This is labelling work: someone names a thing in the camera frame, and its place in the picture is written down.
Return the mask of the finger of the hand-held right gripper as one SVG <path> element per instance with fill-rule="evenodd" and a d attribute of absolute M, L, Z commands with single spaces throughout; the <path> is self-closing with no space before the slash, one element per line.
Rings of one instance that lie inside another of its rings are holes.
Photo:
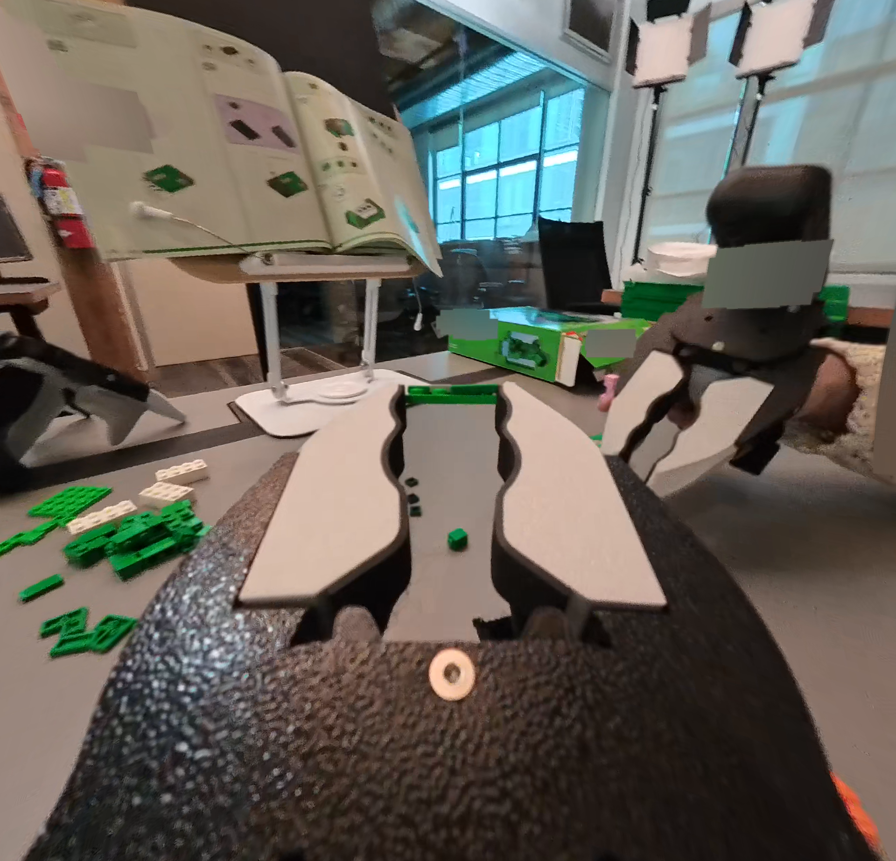
<path fill-rule="evenodd" d="M 700 397 L 693 424 L 655 464 L 648 488 L 657 497 L 668 497 L 726 464 L 772 391 L 772 384 L 748 376 L 711 383 Z"/>
<path fill-rule="evenodd" d="M 627 464 L 658 464 L 691 425 L 691 364 L 650 352 L 612 401 L 601 452 Z"/>

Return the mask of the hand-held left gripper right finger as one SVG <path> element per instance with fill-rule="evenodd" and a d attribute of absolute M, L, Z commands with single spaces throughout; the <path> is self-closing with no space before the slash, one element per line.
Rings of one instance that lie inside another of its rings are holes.
<path fill-rule="evenodd" d="M 603 454 L 520 385 L 497 389 L 492 583 L 511 620 L 557 609 L 661 612 L 666 595 Z"/>

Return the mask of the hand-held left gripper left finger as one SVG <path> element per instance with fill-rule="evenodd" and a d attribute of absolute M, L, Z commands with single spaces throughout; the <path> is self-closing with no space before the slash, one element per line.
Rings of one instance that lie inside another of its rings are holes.
<path fill-rule="evenodd" d="M 366 608 L 388 620 L 409 586 L 409 509 L 400 484 L 403 385 L 385 385 L 302 445 L 244 583 L 253 609 Z"/>

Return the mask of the green cardboard lego box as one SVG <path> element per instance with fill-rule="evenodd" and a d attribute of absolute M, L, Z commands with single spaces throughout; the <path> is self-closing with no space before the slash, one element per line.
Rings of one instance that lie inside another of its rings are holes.
<path fill-rule="evenodd" d="M 535 307 L 454 308 L 435 321 L 449 352 L 565 387 L 600 384 L 618 373 L 650 328 L 642 318 Z"/>

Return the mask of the green lego base build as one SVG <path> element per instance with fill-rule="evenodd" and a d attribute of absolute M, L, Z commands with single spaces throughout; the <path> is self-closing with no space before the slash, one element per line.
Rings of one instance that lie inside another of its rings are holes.
<path fill-rule="evenodd" d="M 483 385 L 409 385 L 405 391 L 407 407 L 416 406 L 492 406 L 497 403 L 499 386 Z"/>

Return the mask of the pile of green lego pieces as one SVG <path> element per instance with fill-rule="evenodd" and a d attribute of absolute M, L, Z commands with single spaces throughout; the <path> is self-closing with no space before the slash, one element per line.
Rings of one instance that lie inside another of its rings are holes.
<path fill-rule="evenodd" d="M 124 583 L 186 555 L 210 530 L 196 514 L 194 502 L 188 505 L 184 500 L 161 510 L 137 506 L 136 514 L 118 524 L 75 537 L 68 533 L 66 523 L 102 509 L 99 503 L 110 496 L 111 488 L 107 486 L 62 489 L 28 510 L 28 518 L 36 520 L 36 524 L 2 538 L 2 556 L 32 547 L 54 532 L 64 532 L 68 539 L 62 555 L 70 568 L 83 571 L 106 562 L 113 575 Z M 106 655 L 123 644 L 136 627 L 136 618 L 116 613 L 106 614 L 91 624 L 90 609 L 80 607 L 44 620 L 39 626 L 39 639 L 54 639 L 49 647 L 51 659 Z"/>

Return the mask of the thin white lego plate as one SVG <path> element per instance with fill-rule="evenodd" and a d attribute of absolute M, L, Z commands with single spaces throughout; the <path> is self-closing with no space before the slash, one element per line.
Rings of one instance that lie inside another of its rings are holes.
<path fill-rule="evenodd" d="M 77 537 L 89 531 L 105 527 L 110 524 L 118 524 L 138 512 L 138 507 L 130 500 L 123 500 L 115 505 L 81 514 L 68 523 L 65 528 L 73 537 Z"/>

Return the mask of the open lego instruction booklet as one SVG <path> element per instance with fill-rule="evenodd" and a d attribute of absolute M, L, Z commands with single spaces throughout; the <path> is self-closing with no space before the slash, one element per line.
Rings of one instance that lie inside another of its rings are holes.
<path fill-rule="evenodd" d="M 2 75 L 98 255 L 243 255 L 245 274 L 442 275 L 408 128 L 212 27 L 1 0 Z"/>

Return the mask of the person's right hand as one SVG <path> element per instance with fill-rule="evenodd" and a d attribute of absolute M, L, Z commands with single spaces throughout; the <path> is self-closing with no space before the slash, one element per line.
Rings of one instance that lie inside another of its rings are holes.
<path fill-rule="evenodd" d="M 856 372 L 844 357 L 831 349 L 823 352 L 811 391 L 794 421 L 801 430 L 827 444 L 846 433 L 859 388 Z"/>

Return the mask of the white book stand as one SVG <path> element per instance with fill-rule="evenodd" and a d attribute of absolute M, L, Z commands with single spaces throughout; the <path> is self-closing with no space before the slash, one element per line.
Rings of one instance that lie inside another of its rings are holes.
<path fill-rule="evenodd" d="M 199 280 L 219 285 L 258 285 L 266 387 L 238 397 L 236 407 L 271 437 L 304 437 L 342 410 L 387 385 L 423 385 L 413 376 L 375 366 L 379 291 L 384 280 L 425 273 L 432 263 L 414 254 L 322 255 L 297 251 L 243 252 L 236 255 L 174 258 L 173 263 Z M 364 281 L 361 367 L 347 375 L 329 375 L 288 385 L 281 366 L 277 296 L 280 285 Z"/>

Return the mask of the black office chair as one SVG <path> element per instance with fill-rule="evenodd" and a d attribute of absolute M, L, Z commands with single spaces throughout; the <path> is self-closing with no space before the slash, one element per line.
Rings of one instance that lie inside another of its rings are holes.
<path fill-rule="evenodd" d="M 546 307 L 586 316 L 612 316 L 618 307 L 604 303 L 612 288 L 604 224 L 537 221 Z"/>

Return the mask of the grey black wedge-shaped stand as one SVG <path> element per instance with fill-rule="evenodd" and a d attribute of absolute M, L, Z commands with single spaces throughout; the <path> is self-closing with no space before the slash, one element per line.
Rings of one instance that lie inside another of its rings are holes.
<path fill-rule="evenodd" d="M 65 411 L 99 418 L 119 445 L 148 412 L 183 424 L 185 414 L 150 385 L 44 340 L 1 334 L 1 492 L 28 484 L 22 458 Z"/>

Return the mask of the studio light on stand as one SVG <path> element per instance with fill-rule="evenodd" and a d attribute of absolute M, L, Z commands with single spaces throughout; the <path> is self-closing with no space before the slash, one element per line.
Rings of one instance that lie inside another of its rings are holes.
<path fill-rule="evenodd" d="M 729 64 L 742 83 L 723 176 L 745 166 L 770 83 L 825 37 L 836 0 L 758 0 L 740 12 Z"/>
<path fill-rule="evenodd" d="M 651 179 L 658 144 L 658 120 L 663 95 L 683 82 L 690 68 L 706 55 L 711 5 L 692 11 L 692 0 L 647 0 L 645 21 L 631 23 L 625 71 L 633 89 L 648 90 L 649 130 L 644 158 L 643 186 L 633 240 L 632 263 L 641 262 L 641 246 Z"/>

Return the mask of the red fire extinguisher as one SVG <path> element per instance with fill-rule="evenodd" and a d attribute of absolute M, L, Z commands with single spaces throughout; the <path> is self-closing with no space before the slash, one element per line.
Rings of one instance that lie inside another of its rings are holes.
<path fill-rule="evenodd" d="M 94 250 L 84 209 L 61 162 L 40 157 L 28 159 L 28 185 L 45 215 L 57 244 L 67 250 Z"/>

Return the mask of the dark screen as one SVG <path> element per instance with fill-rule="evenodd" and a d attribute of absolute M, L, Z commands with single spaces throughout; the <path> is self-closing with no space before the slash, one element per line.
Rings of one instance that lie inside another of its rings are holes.
<path fill-rule="evenodd" d="M 27 262 L 34 259 L 28 243 L 3 196 L 0 199 L 0 228 L 2 264 Z"/>

